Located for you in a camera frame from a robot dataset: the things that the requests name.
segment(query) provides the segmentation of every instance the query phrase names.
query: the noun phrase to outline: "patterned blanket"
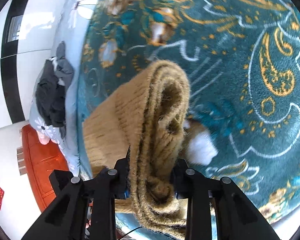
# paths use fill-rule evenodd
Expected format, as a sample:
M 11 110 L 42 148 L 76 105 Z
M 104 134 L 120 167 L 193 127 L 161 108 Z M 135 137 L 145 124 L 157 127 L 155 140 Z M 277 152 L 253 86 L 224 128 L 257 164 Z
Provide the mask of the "patterned blanket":
M 101 1 L 82 53 L 79 122 L 149 62 L 172 60 L 191 83 L 188 116 L 218 149 L 194 168 L 231 177 L 269 223 L 300 205 L 300 13 L 292 2 Z

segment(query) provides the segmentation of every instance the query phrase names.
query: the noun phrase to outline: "silver screw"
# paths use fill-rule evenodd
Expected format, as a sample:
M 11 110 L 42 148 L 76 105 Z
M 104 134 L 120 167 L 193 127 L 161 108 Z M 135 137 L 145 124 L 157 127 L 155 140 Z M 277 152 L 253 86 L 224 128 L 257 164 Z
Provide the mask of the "silver screw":
M 73 177 L 72 179 L 71 179 L 71 183 L 72 184 L 77 184 L 77 183 L 79 183 L 80 182 L 80 178 L 79 177 Z
M 108 174 L 111 175 L 111 176 L 116 175 L 117 173 L 118 173 L 118 171 L 116 169 L 110 169 L 108 171 Z
M 186 174 L 194 175 L 194 169 L 186 169 Z
M 223 177 L 223 178 L 222 178 L 222 182 L 223 182 L 224 184 L 230 184 L 230 183 L 231 183 L 231 179 L 228 178 L 228 177 Z

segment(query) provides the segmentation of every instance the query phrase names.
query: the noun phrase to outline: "black stripe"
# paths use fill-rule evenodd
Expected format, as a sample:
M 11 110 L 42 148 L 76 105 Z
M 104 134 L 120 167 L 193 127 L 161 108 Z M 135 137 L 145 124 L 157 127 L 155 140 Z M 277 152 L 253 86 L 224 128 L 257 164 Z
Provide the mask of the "black stripe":
M 0 59 L 1 80 L 4 98 L 12 123 L 24 121 L 25 116 L 22 110 L 17 79 L 16 54 L 18 52 L 18 40 L 10 42 L 7 42 L 7 40 L 11 19 L 16 16 L 23 16 L 27 2 L 28 0 L 12 0 L 2 35 L 2 58 Z

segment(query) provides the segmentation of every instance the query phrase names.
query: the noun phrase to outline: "tan knit garment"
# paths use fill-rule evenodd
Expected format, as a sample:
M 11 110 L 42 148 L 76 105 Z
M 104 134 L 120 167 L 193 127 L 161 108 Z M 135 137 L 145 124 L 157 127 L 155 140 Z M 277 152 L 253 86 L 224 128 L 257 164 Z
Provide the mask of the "tan knit garment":
M 186 200 L 174 197 L 170 173 L 178 157 L 189 101 L 184 71 L 156 61 L 121 85 L 83 124 L 85 147 L 94 173 L 113 168 L 130 145 L 130 198 L 116 211 L 132 212 L 146 228 L 185 236 Z

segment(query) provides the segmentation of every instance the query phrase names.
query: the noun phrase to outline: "black cable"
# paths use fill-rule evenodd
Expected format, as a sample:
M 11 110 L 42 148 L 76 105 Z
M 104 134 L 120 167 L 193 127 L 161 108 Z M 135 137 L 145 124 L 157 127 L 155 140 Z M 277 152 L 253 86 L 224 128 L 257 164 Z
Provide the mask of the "black cable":
M 124 236 L 121 236 L 118 240 L 121 240 L 122 238 L 124 238 L 125 236 L 127 236 L 128 234 L 132 233 L 133 231 L 135 231 L 139 228 L 142 228 L 142 227 L 138 227 L 138 228 L 135 228 L 135 229 L 131 230 L 130 232 L 126 233 Z

